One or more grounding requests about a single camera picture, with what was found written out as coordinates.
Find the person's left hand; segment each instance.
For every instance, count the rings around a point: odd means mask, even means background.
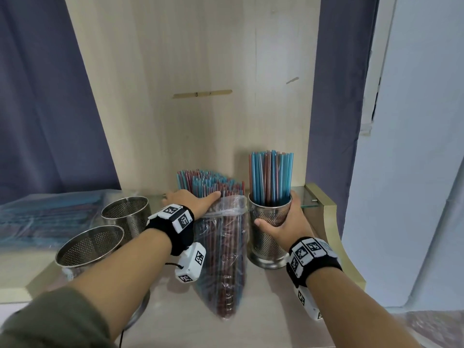
[[[214,192],[205,198],[197,198],[187,189],[180,189],[177,192],[166,193],[166,199],[163,199],[163,205],[177,204],[188,207],[193,213],[195,220],[208,211],[212,203],[221,197],[221,192]]]

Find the stainless steel straw holder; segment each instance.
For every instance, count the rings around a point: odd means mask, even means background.
[[[79,276],[85,270],[103,260],[123,244],[124,230],[116,225],[91,228],[69,240],[55,256],[55,262],[61,266],[68,281]],[[127,330],[142,316],[150,300],[150,291],[143,297],[142,303],[131,316],[124,328]]]
[[[290,210],[291,200],[282,206],[260,206],[249,200],[250,220],[252,232],[248,245],[248,258],[263,269],[280,269],[287,263],[287,252],[266,233],[260,231],[254,224],[257,218],[267,221],[272,226],[278,227],[285,221]]]
[[[145,197],[122,198],[101,211],[101,217],[107,225],[117,225],[124,229],[123,243],[142,233],[150,215],[150,204]]]

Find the metal container filled with straws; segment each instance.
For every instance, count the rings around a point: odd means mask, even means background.
[[[203,198],[221,191],[221,198],[194,223],[194,241],[206,249],[195,288],[213,313],[229,318],[240,304],[247,269],[247,198],[245,183],[211,171],[177,172],[179,189]]]
[[[290,210],[290,183],[293,153],[262,151],[249,155],[249,209],[252,225],[248,257],[263,269],[279,269],[286,264],[287,252],[268,234],[254,225],[261,218],[272,226],[284,223]]]

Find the wristband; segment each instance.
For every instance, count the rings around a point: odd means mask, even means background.
[[[148,217],[147,228],[156,228],[171,240],[171,255],[178,256],[194,242],[194,213],[186,206],[171,204]]]
[[[306,279],[323,267],[341,270],[337,254],[319,238],[301,237],[290,247],[287,273],[296,288],[306,287]]]

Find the olive shirt sleeve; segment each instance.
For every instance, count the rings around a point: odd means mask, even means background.
[[[112,347],[108,325],[78,291],[41,294],[3,324],[0,347]]]

